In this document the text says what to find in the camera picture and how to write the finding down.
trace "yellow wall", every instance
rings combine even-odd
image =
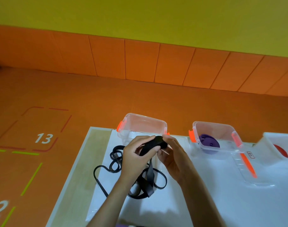
[[[0,24],[288,57],[288,0],[0,0]]]

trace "number 13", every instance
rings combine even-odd
[[[38,137],[38,139],[36,140],[35,143],[39,142],[43,135],[44,135],[44,133],[42,133],[42,134],[38,134],[39,137]],[[45,141],[45,142],[42,141],[41,143],[43,143],[43,144],[47,144],[47,143],[50,142],[50,139],[53,137],[53,135],[52,135],[52,134],[48,134],[47,136],[49,136],[49,137],[45,138],[47,141]]]

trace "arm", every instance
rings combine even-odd
[[[158,158],[166,166],[169,174],[180,185],[193,226],[225,227],[226,225],[214,201],[187,153],[175,138],[163,135],[163,140],[172,149],[166,148],[166,152],[169,155],[160,150],[157,153]]]
[[[121,175],[87,227],[114,227],[116,225],[130,188],[145,169],[147,162],[158,152],[160,146],[155,146],[144,156],[139,156],[137,152],[142,144],[154,138],[155,136],[137,136],[124,148]]]

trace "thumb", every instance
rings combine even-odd
[[[147,152],[143,157],[145,158],[146,162],[148,162],[155,154],[161,149],[160,146],[155,146],[149,152]]]

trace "white sheet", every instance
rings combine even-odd
[[[194,155],[194,147],[189,147],[188,137],[176,136],[176,138],[204,180],[227,226],[288,227],[288,169],[269,171],[275,186],[252,186],[244,182],[232,157],[225,160],[199,159]],[[113,130],[103,165],[108,167],[111,163],[109,154],[116,145],[122,145],[122,141]],[[166,188],[157,189],[150,198],[142,200],[127,197],[119,219],[150,227],[192,226],[179,185],[171,178],[162,163],[154,160],[153,164],[166,174],[168,179]],[[119,175],[120,173],[112,174],[101,169],[99,180],[108,193]],[[162,177],[158,177],[157,183],[162,185],[162,182]],[[91,220],[105,199],[105,195],[96,184],[87,221]]]

